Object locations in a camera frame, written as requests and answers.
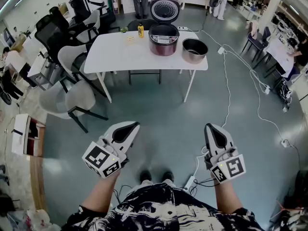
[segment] white pants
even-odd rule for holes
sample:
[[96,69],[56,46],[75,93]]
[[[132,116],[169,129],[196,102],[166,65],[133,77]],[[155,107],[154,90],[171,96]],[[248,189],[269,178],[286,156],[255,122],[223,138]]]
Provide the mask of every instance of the white pants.
[[[163,181],[163,183],[166,183],[168,186],[172,187],[172,188],[176,188],[176,185],[173,184],[173,182],[169,179],[166,179]],[[135,186],[133,189],[131,189],[128,193],[127,196],[130,195],[132,192],[142,188],[142,187],[147,187],[147,186],[153,186],[154,183],[150,180],[144,180],[141,185]]]
[[227,5],[227,0],[219,0],[219,5],[214,8],[214,17],[217,17],[219,20],[223,20],[223,14],[225,13],[225,8]]

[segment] gray floor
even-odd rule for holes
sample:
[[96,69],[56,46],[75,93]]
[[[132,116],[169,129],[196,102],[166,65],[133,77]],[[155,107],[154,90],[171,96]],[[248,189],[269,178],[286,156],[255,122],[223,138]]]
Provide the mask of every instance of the gray floor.
[[[187,6],[174,25],[198,30],[204,14],[202,8]],[[125,26],[133,16],[121,15],[117,23]],[[231,6],[227,7],[225,18],[225,21],[218,21],[209,15],[205,30],[218,42],[229,44],[240,52],[246,42],[245,19]],[[64,224],[98,181],[81,157],[90,142],[96,141],[114,123],[135,120],[141,124],[134,147],[128,152],[130,163],[121,171],[116,189],[123,184],[135,186],[138,173],[144,168],[152,172],[154,181],[159,181],[167,168],[171,169],[179,187],[193,174],[195,157],[205,145],[205,124],[222,125],[228,105],[223,57],[217,54],[218,47],[208,36],[204,33],[198,36],[209,47],[209,69],[197,72],[186,103],[182,99],[188,87],[187,71],[181,76],[178,71],[163,71],[162,85],[158,85],[156,76],[133,76],[132,86],[128,84],[127,72],[119,72],[117,76],[108,73],[105,78],[113,103],[97,94],[97,105],[93,109],[107,115],[109,121],[82,116],[88,134],[72,120],[48,115],[44,183],[52,222]],[[251,50],[245,54],[245,59],[251,62],[253,53]],[[225,128],[244,154],[247,168],[247,173],[235,179],[233,184],[244,207],[251,209],[260,225],[266,228],[270,216],[277,210],[276,199],[283,197],[298,171],[298,158],[295,149],[280,145],[276,128],[258,118],[257,91],[246,66],[231,54],[226,56],[226,62],[231,107]],[[264,71],[264,66],[258,68],[260,76]],[[264,81],[273,84],[272,77]],[[260,115],[277,123],[282,135],[298,147],[303,167],[308,160],[307,127],[296,95],[289,112],[283,113],[282,107],[275,94],[261,94]],[[201,163],[196,178],[204,180],[208,177],[209,173]],[[199,187],[196,198],[216,206],[214,188]]]

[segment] black shoe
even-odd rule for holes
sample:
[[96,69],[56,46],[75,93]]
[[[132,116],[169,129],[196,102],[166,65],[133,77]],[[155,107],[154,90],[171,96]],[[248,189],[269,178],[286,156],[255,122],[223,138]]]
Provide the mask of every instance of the black shoe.
[[8,184],[8,186],[10,185],[10,182],[9,182],[9,178],[8,177],[5,177],[5,182],[6,182],[6,184]]
[[142,171],[140,174],[140,183],[142,183],[144,180],[152,180],[150,171],[148,171],[147,169]]
[[171,171],[167,171],[164,175],[163,175],[163,179],[162,179],[162,182],[165,181],[165,180],[171,180],[172,183],[174,183],[174,175]]

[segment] rice cooker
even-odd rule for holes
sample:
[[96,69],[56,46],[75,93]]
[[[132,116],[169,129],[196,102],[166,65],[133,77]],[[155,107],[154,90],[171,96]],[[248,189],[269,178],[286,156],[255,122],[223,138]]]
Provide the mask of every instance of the rice cooker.
[[179,30],[171,23],[180,13],[180,3],[177,0],[152,0],[151,15],[158,23],[149,30],[150,49],[159,56],[170,56],[177,48]]

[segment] white chair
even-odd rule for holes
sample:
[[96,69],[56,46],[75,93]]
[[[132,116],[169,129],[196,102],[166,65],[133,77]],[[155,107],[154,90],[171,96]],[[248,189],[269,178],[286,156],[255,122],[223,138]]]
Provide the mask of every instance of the white chair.
[[93,83],[93,80],[96,80],[97,74],[85,74],[84,72],[84,65],[85,61],[78,69],[78,67],[74,64],[74,60],[80,56],[81,54],[87,54],[88,49],[87,45],[79,45],[79,46],[64,46],[60,49],[58,53],[58,60],[65,71],[71,76],[79,81],[79,76],[84,79],[89,85],[91,85],[94,89],[96,89],[102,96],[107,97],[105,93],[103,93],[100,89],[98,89]]
[[53,116],[73,119],[85,133],[88,133],[88,130],[79,121],[78,116],[88,114],[108,120],[108,118],[90,111],[96,100],[91,87],[85,80],[76,83],[70,78],[64,77],[51,88],[42,92],[38,102],[43,110]]
[[94,24],[91,28],[83,31],[82,33],[78,34],[76,38],[81,42],[81,43],[89,43],[95,39],[99,32],[99,28],[101,26],[101,19],[100,19],[100,12],[98,10],[94,10],[92,14],[83,21],[83,24],[85,26],[88,26],[89,24]]

